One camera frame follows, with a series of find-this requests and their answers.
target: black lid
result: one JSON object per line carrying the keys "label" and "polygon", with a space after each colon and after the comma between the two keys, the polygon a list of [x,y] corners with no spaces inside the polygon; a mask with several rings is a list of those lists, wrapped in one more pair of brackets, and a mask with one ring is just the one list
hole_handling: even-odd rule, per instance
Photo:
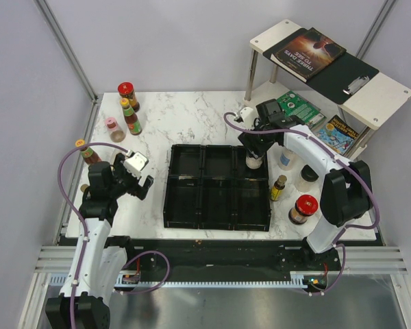
{"label": "black lid", "polygon": [[316,172],[308,165],[301,170],[301,177],[307,182],[315,182],[318,179]]}

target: orange cap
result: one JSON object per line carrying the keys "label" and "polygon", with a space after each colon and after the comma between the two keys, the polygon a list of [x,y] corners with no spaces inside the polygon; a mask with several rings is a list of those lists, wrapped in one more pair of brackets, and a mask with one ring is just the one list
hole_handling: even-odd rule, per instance
{"label": "orange cap", "polygon": [[129,105],[128,98],[122,98],[122,99],[121,99],[121,105],[122,105],[122,106]]}
{"label": "orange cap", "polygon": [[82,145],[85,145],[85,141],[83,139],[78,139],[75,143],[76,147],[79,147],[79,146],[82,146]]}

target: pink lid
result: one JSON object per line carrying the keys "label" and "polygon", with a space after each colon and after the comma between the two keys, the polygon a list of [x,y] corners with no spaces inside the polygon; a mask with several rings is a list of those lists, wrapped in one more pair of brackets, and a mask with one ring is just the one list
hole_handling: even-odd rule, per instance
{"label": "pink lid", "polygon": [[109,130],[116,129],[117,126],[118,126],[116,119],[113,118],[113,117],[107,118],[107,119],[105,120],[105,125],[107,126],[107,128],[108,128]]}

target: robotic arm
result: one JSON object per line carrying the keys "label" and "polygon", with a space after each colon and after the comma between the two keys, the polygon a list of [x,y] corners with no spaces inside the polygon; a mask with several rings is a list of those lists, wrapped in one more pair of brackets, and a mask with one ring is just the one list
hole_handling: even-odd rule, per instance
{"label": "robotic arm", "polygon": [[238,139],[247,149],[247,166],[252,169],[260,167],[265,153],[274,143],[278,143],[295,152],[320,178],[324,178],[320,199],[323,215],[315,229],[304,239],[303,250],[309,257],[326,252],[332,248],[336,237],[346,224],[360,218],[373,207],[361,183],[340,166],[338,160],[348,164],[371,190],[369,166],[363,161],[351,162],[339,154],[332,159],[323,149],[314,145],[313,141],[302,136],[309,135],[311,138],[316,138],[298,117],[285,117],[275,99],[265,101],[256,108],[257,113],[253,108],[243,108],[235,121],[243,122],[249,130],[285,129],[288,132],[271,134],[243,132]]}
{"label": "robotic arm", "polygon": [[[79,226],[79,238],[67,280],[59,297],[49,298],[46,314],[53,329],[68,329],[71,323],[69,312],[73,293],[74,274],[80,264],[75,296],[75,320],[79,328],[102,329],[110,325],[110,297],[117,276],[127,261],[124,248],[107,247],[105,242],[110,233],[117,211],[117,199],[128,193],[143,200],[153,178],[147,176],[143,186],[139,185],[141,171],[148,159],[140,153],[130,158],[117,154],[114,164],[98,162],[88,168],[90,186],[84,191],[79,212],[85,219],[88,238],[83,225]],[[81,259],[81,250],[85,248]]]}

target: spice jar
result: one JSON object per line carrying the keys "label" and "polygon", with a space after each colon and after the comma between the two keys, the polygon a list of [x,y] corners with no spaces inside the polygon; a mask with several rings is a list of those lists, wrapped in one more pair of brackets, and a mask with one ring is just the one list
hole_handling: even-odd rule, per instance
{"label": "spice jar", "polygon": [[279,196],[282,194],[284,188],[285,188],[285,183],[288,180],[285,175],[280,175],[277,181],[274,183],[274,186],[272,187],[270,193],[269,193],[269,199],[271,201],[277,201],[279,199]]}
{"label": "spice jar", "polygon": [[282,155],[279,160],[279,167],[283,170],[291,170],[296,162],[297,155],[291,150],[283,147]]}
{"label": "spice jar", "polygon": [[295,188],[303,193],[308,192],[318,179],[316,172],[308,165],[304,166],[300,171],[300,175],[295,183]]}
{"label": "spice jar", "polygon": [[134,86],[131,82],[123,82],[117,87],[122,98],[126,98],[129,101],[134,112],[137,112],[140,109],[140,104],[137,102],[136,93],[134,92]]}
{"label": "spice jar", "polygon": [[297,199],[295,206],[289,210],[289,220],[296,225],[304,224],[309,216],[318,210],[317,200],[308,194],[304,194]]}
{"label": "spice jar", "polygon": [[[79,147],[82,145],[85,145],[85,141],[83,139],[78,139],[75,143],[76,147]],[[93,163],[102,161],[99,155],[95,151],[93,151],[91,147],[85,147],[83,149],[80,149],[80,151],[81,151],[81,156],[82,158],[84,158],[84,161],[87,165],[92,165]]]}
{"label": "spice jar", "polygon": [[105,120],[105,125],[108,128],[110,133],[111,141],[115,143],[120,143],[126,137],[126,134],[122,130],[122,128],[117,124],[117,121],[113,117],[109,117]]}
{"label": "spice jar", "polygon": [[133,135],[139,135],[142,132],[142,126],[140,125],[137,114],[134,112],[126,98],[121,99],[121,105],[129,132]]}

